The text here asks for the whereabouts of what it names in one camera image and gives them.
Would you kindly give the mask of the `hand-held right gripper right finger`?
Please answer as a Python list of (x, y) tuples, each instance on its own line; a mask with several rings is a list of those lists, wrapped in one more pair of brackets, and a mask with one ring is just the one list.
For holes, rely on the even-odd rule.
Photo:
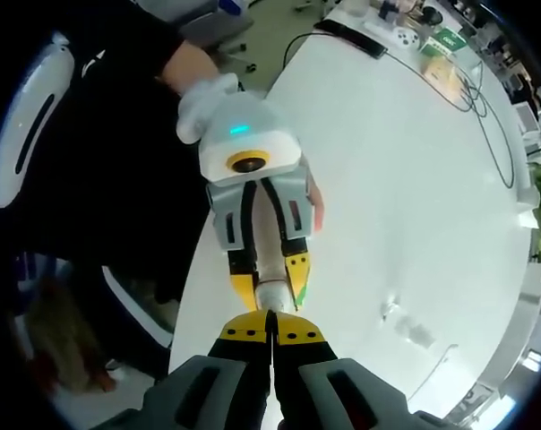
[(280, 429), (446, 429), (408, 411), (406, 396), (353, 358), (339, 358), (316, 325), (273, 313), (274, 386)]

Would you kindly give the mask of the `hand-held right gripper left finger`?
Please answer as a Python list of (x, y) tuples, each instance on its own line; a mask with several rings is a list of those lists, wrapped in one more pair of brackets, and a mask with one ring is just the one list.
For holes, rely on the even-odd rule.
[(205, 356), (187, 359), (98, 429), (259, 429), (271, 385), (270, 311), (227, 322)]

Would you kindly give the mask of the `person's left hand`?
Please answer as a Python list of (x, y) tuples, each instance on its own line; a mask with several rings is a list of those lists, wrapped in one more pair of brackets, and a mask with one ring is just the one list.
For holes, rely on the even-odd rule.
[(308, 199), (313, 206), (313, 232), (318, 233), (322, 230), (325, 206), (322, 192), (311, 173), (308, 174)]

